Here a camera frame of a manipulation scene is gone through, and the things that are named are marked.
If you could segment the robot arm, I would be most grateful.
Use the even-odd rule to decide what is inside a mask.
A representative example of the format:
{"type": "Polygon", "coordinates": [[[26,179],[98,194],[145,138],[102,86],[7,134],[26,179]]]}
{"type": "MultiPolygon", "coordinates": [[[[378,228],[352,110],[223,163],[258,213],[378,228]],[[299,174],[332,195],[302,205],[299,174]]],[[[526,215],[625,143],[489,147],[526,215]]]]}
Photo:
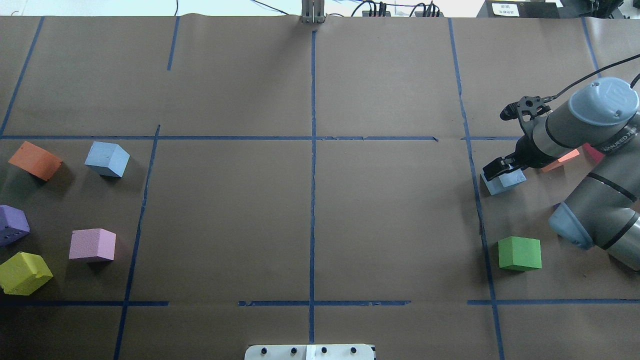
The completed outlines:
{"type": "Polygon", "coordinates": [[[482,169],[487,181],[518,170],[541,169],[585,144],[601,161],[558,204],[550,227],[578,248],[601,248],[633,271],[640,266],[639,94],[617,77],[596,79],[551,110],[550,98],[523,96],[506,105],[523,136],[509,155],[482,169]]]}

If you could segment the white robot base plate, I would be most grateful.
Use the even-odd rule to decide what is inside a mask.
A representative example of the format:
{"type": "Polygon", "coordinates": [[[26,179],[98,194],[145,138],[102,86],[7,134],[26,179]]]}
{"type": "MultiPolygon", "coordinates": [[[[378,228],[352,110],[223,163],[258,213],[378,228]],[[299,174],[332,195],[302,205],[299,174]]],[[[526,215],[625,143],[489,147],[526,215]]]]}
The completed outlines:
{"type": "Polygon", "coordinates": [[[375,360],[375,346],[365,343],[256,344],[249,346],[245,360],[375,360]]]}

